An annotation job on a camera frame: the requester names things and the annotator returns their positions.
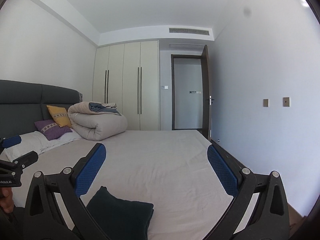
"brown wooden door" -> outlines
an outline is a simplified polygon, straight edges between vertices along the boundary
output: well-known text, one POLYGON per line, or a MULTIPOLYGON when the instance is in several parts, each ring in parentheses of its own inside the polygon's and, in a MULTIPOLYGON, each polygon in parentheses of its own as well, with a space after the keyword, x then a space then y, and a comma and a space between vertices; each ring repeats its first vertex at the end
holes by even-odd
POLYGON ((209 55, 208 46, 205 45, 201 55, 202 70, 202 95, 203 95, 203 113, 202 113, 202 134, 210 141, 211 130, 211 80, 209 74, 209 55))

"wardrobe door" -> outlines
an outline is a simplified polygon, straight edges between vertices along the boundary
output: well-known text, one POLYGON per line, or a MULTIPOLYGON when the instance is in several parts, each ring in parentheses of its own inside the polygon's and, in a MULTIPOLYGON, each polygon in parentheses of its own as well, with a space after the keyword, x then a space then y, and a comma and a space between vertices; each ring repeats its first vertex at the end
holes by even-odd
POLYGON ((141 42, 140 130, 159 130, 158 41, 141 42))
POLYGON ((124 45, 122 112, 127 130, 140 130, 140 42, 124 45))
POLYGON ((122 114, 122 73, 124 44, 110 46, 107 71, 107 103, 116 103, 122 114))
POLYGON ((94 62, 92 100, 101 103, 106 103, 109 49, 109 46, 98 48, 94 62))

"wall outlet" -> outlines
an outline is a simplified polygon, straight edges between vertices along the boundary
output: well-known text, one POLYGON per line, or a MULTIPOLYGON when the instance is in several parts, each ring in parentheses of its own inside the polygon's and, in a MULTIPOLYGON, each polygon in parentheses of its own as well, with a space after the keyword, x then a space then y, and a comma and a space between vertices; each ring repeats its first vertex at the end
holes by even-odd
POLYGON ((283 98, 283 106, 290 107, 290 98, 283 98))
POLYGON ((269 107, 269 99, 263 100, 263 107, 269 107))

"gray upholstered headboard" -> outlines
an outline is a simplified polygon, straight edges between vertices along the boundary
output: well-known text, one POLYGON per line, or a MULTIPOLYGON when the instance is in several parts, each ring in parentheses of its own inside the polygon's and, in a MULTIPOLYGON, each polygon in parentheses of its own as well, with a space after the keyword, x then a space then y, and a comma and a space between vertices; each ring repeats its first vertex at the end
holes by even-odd
POLYGON ((0 137, 36 131, 35 121, 51 119, 47 105, 68 108, 80 102, 76 90, 0 80, 0 137))

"wardrobe handle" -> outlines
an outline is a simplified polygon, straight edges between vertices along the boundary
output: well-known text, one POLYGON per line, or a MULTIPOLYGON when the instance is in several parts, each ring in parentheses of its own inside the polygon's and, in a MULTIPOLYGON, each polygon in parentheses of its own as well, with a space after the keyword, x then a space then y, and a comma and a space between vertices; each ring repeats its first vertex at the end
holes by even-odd
POLYGON ((138 67, 138 114, 139 114, 139 67, 138 67))
POLYGON ((107 103, 108 103, 108 89, 109 89, 109 70, 108 70, 108 76, 107 76, 107 103))
POLYGON ((142 114, 142 67, 140 67, 140 114, 142 114))
POLYGON ((106 103, 106 85, 107 85, 107 71, 104 76, 104 103, 106 103))

